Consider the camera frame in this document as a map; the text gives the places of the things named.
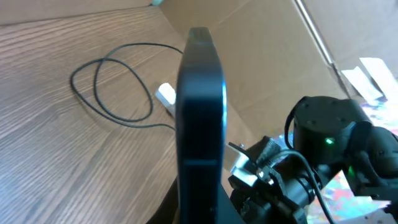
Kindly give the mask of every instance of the black device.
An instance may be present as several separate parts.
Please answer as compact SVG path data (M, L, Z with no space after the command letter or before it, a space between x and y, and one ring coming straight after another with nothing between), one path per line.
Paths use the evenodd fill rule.
M228 180L234 190L228 198L220 184L225 82L206 28L190 31L178 76L176 109L180 223L306 223L304 206L315 195L319 198L319 189L340 170L355 195L395 205L397 136L374 127L354 100L327 96L306 96L294 106L285 124L288 150L267 136L246 150L229 144L247 156L242 169L255 175L256 181L248 184L232 175ZM292 121L293 146L287 139ZM176 192L174 183L157 214L174 214ZM326 205L323 208L330 216ZM396 215L394 209L386 211ZM173 217L152 218L150 223L171 223Z

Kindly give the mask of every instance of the wood grain surface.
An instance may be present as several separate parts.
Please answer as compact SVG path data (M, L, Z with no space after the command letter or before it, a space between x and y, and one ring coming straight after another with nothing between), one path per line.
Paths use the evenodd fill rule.
M183 49L185 41L156 7L0 27L0 223L145 223L176 175L174 132L113 124L83 106L69 76L81 64L132 42ZM151 93L175 86L181 55L131 47L114 55ZM76 85L93 101L94 65ZM116 114L138 118L149 103L139 83L108 62L99 95ZM154 100L142 124L173 119ZM229 107L228 140L256 139Z
M0 25L146 7L152 0L2 0Z

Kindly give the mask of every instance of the white paper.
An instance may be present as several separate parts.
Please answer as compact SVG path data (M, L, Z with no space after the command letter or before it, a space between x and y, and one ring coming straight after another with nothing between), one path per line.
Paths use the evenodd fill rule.
M398 84L383 60L379 58L360 58L374 81L388 100L398 102Z
M375 99L383 96L372 85L361 68L355 67L352 70L343 70L341 72L369 104L373 105Z

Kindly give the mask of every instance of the black cable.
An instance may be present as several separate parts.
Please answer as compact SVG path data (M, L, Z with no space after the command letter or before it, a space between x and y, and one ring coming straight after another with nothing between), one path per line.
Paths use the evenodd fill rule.
M286 156L286 155L288 155L288 156L292 155L292 156L298 157L303 162L304 168L307 171L307 174L308 174L308 176L310 178L310 183L311 183L311 185L312 185L312 187L313 187L313 189L315 191L315 194L318 197L319 204L321 205L323 213L325 213L326 218L328 219L328 221L331 224L335 224L336 222L334 221L333 217L330 215L330 211L329 211L329 209L328 209L328 207L327 207L327 205L326 205L326 203L325 203L325 201L324 201L324 199L322 197L322 194L321 194L321 191L320 191L320 189L318 187L317 181L315 180L315 177L313 176L310 164L308 164L308 161L306 160L306 158L303 155L301 155L301 153L299 153L296 150L291 150L291 149L282 150L280 153L278 153L275 156L273 156L270 161L271 162L277 161L279 158L281 158L282 156Z
M105 57L99 58L99 59L96 59L96 60L92 60L92 61L87 62L87 63L85 63L84 65L78 67L78 68L71 74L71 76L70 76L70 86L71 86L71 88L72 88L72 91L73 91L74 93L76 93L76 95L77 95L87 106L89 106L93 111L95 111L96 113L98 113L98 114L101 115L102 117L104 117L104 118L106 118L106 119L108 119L108 120L110 120L110 121L112 121L112 122L114 122L114 123L116 123L116 124L120 124L120 125L129 127L129 128L152 128L152 127L164 126L164 127L168 127L168 128L170 128L170 129L172 129L172 130L175 131L175 128L174 128L174 127L172 127L172 126L170 126L170 125L168 125L168 124L162 124L162 123L159 123L159 124L147 124L147 125L128 124L128 123L140 122L140 121L143 121L143 120L147 119L147 118L152 114L152 112L153 112L153 110L154 110L154 102L153 102L153 99L152 99L151 96L150 96L150 92L149 92L149 90L148 90L148 87L147 87L147 86L145 85L145 83L142 81L142 79L140 78L140 76L139 76L129 65L125 64L124 62L122 62L122 61L120 61L120 60L113 59L113 58L110 58L110 57L109 57L109 56L111 56L113 53L115 53L116 51L118 51L118 50L121 49L121 48L128 47L128 46L134 46L134 45L154 45L154 46L167 47L167 48L176 50L177 52L179 52L179 53L182 54L182 51L181 51L181 50L179 50L179 49L177 49L177 48L175 48L175 47L169 46L169 45L165 45L165 44L135 43L135 44L124 44L124 45L121 45L121 46L119 46L119 47L116 47L115 49L113 49L113 50L110 51L109 53L107 53L107 54L105 55ZM145 91L145 93L146 93L146 95L147 95L147 97L148 97L148 100L149 100L149 112L148 112L145 116L143 116L143 117L141 117L141 118L138 118L138 119L127 119L127 118L122 118L122 117L120 117L120 116L118 116L118 115L116 115L116 114L110 112L110 110L109 110L109 109L105 106L105 104L101 101L100 96L98 95L97 81L98 81L98 74L99 74L99 72L100 72L101 66L104 64L105 61L116 62L116 63L119 63L119 64L125 66L125 67L126 67L128 70L130 70L130 72L137 78L137 80L139 81L139 83L140 83L141 86L143 87L143 89L144 89L144 91ZM98 104L98 105L105 111L105 113L108 114L109 116L106 115L105 113L101 112L101 111L100 111L99 109L97 109L94 105L92 105L90 102L88 102L88 100L86 100L86 98L84 98L84 96L77 90L77 88L76 88L76 86L75 86L75 76L76 76L76 74L77 74L78 72L80 72L82 69L84 69L85 67L87 67L87 66L89 66L89 65L91 65L91 64L94 64L94 63L99 63L98 66L97 66L97 68L96 68L96 70L95 70L95 73L94 73L94 80L93 80L93 92L94 92L94 97L95 97L95 100L96 100L97 104Z
M284 134L285 134L285 144L289 149L293 149L293 147L290 145L289 142L289 128L290 128L290 124L294 119L294 113L296 112L296 107L298 107L298 105L307 98L307 96L304 96L303 98L301 98L296 105L292 108L292 110L290 111L289 115L287 115L286 121L285 121L285 128L284 128Z

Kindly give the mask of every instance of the cardboard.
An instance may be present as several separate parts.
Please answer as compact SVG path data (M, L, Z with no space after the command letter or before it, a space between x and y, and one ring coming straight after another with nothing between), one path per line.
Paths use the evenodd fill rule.
M0 25L148 6L152 0L2 0Z
M341 70L359 66L370 78L359 58L380 58L398 78L395 0L305 0L305 4ZM345 82L355 94L351 84Z
M198 5L205 8L215 2L185 0L180 10L162 10L179 31L211 27L229 102L257 137L280 134L288 113L305 95L345 98L293 1L233 1L216 6L222 10L198 10ZM183 9L187 16L174 18L174 13L185 13Z

